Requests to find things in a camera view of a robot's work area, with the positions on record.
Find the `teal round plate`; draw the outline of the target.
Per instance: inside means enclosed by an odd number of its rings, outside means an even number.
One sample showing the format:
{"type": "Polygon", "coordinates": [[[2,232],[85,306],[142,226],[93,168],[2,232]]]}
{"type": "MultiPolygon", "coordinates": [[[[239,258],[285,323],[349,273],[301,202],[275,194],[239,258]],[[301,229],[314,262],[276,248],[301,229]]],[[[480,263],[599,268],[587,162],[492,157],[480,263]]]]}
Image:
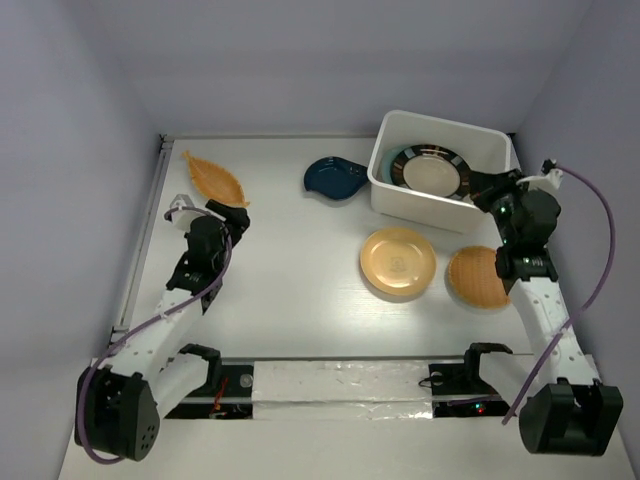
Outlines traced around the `teal round plate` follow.
{"type": "Polygon", "coordinates": [[[396,159],[396,157],[401,152],[403,152],[406,148],[407,148],[406,145],[396,146],[394,148],[387,150],[383,154],[380,161],[379,171],[378,171],[379,179],[382,182],[393,185],[393,180],[391,175],[393,162],[396,159]]]}

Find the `dark blue ceramic dish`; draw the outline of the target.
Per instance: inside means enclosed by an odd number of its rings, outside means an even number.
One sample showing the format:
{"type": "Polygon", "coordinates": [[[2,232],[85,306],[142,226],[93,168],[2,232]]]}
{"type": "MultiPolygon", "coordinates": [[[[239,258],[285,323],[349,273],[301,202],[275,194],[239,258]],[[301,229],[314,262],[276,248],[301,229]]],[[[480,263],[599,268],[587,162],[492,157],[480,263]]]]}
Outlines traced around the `dark blue ceramic dish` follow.
{"type": "Polygon", "coordinates": [[[303,176],[303,186],[307,192],[320,194],[333,201],[350,199],[368,183],[364,165],[337,156],[316,160],[303,176]]]}

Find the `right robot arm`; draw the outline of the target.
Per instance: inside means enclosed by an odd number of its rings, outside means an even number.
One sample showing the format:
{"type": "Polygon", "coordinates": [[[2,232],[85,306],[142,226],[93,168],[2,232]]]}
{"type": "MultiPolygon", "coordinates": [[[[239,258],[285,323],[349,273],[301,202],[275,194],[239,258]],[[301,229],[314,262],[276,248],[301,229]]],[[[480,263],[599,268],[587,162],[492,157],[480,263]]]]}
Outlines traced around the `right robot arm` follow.
{"type": "Polygon", "coordinates": [[[470,198],[493,218],[501,245],[496,272],[516,308],[536,360],[524,373],[504,345],[485,346],[460,368],[462,384],[491,386],[509,406],[525,449],[533,454],[602,456],[623,409],[615,386],[604,384],[583,355],[547,244],[561,207],[554,196],[563,172],[548,161],[539,176],[514,169],[472,172],[470,198]]]}

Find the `round woven bamboo basket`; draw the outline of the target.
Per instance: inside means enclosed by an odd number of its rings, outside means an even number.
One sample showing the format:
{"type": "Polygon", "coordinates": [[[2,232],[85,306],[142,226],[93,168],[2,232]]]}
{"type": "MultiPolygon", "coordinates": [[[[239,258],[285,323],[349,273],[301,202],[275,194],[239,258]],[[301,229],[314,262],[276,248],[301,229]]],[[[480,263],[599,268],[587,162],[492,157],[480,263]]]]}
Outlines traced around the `round woven bamboo basket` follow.
{"type": "Polygon", "coordinates": [[[495,267],[496,251],[485,246],[458,250],[449,261],[447,279],[455,295],[471,307],[497,310],[510,304],[495,267]]]}

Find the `orange fish-shaped dish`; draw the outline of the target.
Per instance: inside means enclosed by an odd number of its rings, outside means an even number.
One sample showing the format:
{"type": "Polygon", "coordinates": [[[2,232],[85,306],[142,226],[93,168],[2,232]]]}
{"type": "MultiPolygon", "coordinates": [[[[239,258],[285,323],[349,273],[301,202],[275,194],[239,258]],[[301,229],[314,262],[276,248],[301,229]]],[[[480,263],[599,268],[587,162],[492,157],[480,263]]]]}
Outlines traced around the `orange fish-shaped dish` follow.
{"type": "Polygon", "coordinates": [[[203,197],[235,208],[250,205],[239,180],[226,168],[196,157],[189,150],[184,151],[181,157],[187,163],[194,187],[203,197]]]}

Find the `beige plate with dark rim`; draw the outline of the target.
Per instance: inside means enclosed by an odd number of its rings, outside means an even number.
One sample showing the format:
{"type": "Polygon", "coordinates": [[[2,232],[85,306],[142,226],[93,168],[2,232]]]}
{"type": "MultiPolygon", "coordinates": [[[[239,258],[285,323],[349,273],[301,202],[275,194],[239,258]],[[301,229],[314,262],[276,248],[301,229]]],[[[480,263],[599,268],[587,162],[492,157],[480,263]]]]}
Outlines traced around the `beige plate with dark rim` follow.
{"type": "Polygon", "coordinates": [[[391,160],[391,183],[409,190],[462,201],[469,196],[470,173],[458,153],[438,145],[402,148],[391,160]]]}

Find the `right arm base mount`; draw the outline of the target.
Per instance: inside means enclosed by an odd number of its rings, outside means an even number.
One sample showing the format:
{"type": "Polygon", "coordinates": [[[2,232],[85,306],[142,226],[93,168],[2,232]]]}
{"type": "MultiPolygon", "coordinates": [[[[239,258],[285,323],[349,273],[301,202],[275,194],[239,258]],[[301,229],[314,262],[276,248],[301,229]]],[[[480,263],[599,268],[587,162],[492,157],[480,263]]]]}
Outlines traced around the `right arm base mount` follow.
{"type": "Polygon", "coordinates": [[[481,356],[488,353],[513,351],[504,344],[471,343],[463,359],[454,363],[429,364],[429,375],[419,382],[435,397],[470,395],[467,400],[434,400],[435,418],[497,417],[507,413],[509,406],[496,390],[480,377],[481,356]]]}

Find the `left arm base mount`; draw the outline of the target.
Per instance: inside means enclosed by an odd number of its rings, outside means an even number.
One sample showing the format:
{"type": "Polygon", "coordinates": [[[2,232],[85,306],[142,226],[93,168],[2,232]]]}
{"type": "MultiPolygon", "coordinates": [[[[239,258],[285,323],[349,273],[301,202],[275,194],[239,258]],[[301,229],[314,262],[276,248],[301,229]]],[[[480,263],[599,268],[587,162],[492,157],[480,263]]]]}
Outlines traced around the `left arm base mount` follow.
{"type": "Polygon", "coordinates": [[[181,420],[247,420],[253,417],[253,363],[222,365],[222,378],[217,390],[205,387],[189,394],[171,410],[167,419],[181,420]]]}

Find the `yellow round plate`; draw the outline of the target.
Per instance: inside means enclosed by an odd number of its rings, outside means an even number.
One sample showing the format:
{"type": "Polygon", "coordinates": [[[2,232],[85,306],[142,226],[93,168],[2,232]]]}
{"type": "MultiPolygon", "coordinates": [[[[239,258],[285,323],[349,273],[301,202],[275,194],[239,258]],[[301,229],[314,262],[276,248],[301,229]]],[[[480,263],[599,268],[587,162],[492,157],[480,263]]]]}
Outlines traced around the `yellow round plate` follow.
{"type": "Polygon", "coordinates": [[[377,230],[364,242],[359,263],[366,280],[378,291],[395,297],[414,297],[426,290],[436,274],[432,244],[404,227],[377,230]]]}

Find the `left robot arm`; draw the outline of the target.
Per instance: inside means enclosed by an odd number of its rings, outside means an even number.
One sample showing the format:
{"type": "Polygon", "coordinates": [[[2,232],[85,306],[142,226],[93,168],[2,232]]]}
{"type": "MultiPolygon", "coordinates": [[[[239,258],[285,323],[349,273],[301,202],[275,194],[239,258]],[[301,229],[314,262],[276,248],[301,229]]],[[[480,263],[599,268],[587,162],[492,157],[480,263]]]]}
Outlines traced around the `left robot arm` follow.
{"type": "Polygon", "coordinates": [[[161,420],[183,399],[220,396],[226,388],[220,352],[184,337],[216,299],[232,250],[250,226],[248,212],[215,200],[202,208],[175,200],[164,218],[183,230],[187,248],[155,313],[78,379],[74,440],[101,465],[143,460],[161,420]]]}

